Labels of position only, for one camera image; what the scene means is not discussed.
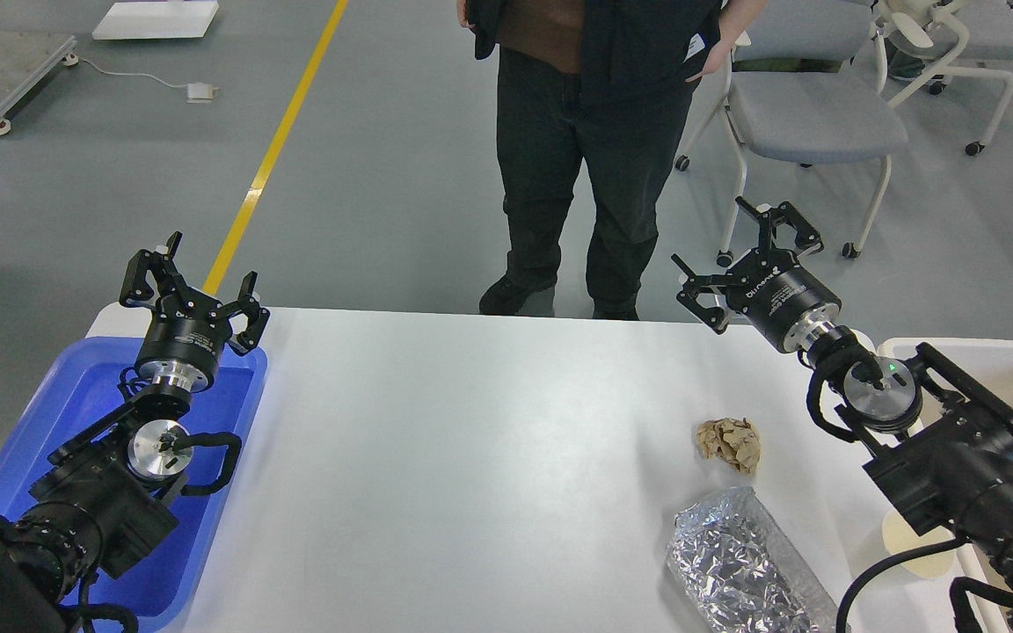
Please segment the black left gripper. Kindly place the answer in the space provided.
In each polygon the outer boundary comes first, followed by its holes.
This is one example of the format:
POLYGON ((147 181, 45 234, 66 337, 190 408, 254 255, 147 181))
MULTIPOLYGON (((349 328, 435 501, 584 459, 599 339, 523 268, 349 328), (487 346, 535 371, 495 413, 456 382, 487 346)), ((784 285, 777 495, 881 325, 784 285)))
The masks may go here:
POLYGON ((118 304, 125 308, 151 308, 151 324, 134 364, 138 378, 149 383, 169 383, 186 391, 205 391, 213 386, 222 349, 237 357, 253 352, 271 313, 256 293, 258 273, 250 270, 242 280, 236 300, 221 304, 197 294, 186 284, 174 257, 181 231, 171 234, 162 250, 140 249, 128 261, 118 304))

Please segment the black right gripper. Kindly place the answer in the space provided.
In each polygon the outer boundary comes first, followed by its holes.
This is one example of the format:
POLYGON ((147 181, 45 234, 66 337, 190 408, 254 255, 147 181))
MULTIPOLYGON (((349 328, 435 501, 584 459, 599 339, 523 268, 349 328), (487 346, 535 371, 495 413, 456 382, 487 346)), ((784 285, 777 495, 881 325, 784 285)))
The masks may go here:
POLYGON ((805 333, 816 322, 833 322, 842 308, 840 297, 799 263, 800 257, 822 252, 824 241, 790 201, 756 207, 737 196, 735 203, 759 227, 756 247, 729 272, 715 275, 699 275, 679 255, 671 255, 686 276, 676 301, 716 335, 723 335, 736 311, 778 352, 805 350, 810 346, 805 333), (791 248, 777 247, 780 227, 792 229, 791 248))

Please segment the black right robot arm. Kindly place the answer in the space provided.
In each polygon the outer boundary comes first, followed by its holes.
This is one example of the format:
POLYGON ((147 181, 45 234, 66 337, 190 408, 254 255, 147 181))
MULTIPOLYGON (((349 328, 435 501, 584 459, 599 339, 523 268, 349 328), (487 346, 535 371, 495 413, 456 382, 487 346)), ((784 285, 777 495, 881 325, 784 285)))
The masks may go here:
POLYGON ((676 299, 718 335, 742 314, 777 352, 799 357, 812 372, 805 407, 813 423, 864 444, 865 473, 917 535, 934 528, 952 535, 862 572, 842 597, 834 629, 847 630, 853 601, 884 571, 972 544, 1006 586, 953 579, 954 628, 980 629, 977 596, 1008 609, 1013 630, 1012 406, 929 342, 905 360, 870 352, 837 323, 840 297, 801 265, 801 257, 823 249, 812 224, 788 201, 736 203, 759 227, 757 245, 737 263, 719 258, 725 271, 716 275, 698 275, 676 258, 686 276, 676 299))

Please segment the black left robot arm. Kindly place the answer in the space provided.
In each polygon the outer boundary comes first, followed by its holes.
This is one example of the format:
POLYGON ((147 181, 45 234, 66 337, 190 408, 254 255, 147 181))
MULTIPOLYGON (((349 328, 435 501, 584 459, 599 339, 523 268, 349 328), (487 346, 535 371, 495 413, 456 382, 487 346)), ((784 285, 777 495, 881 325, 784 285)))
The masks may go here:
POLYGON ((92 632, 99 621, 136 632, 132 609, 91 600, 99 574, 140 564, 179 525, 174 500, 212 496, 236 473, 241 438, 189 432, 181 418, 225 349, 258 347, 270 311, 256 272, 229 303, 186 283, 174 265, 181 237, 129 260, 118 301, 148 309, 151 324, 118 382, 123 402, 49 453, 31 509, 0 515, 0 632, 92 632))

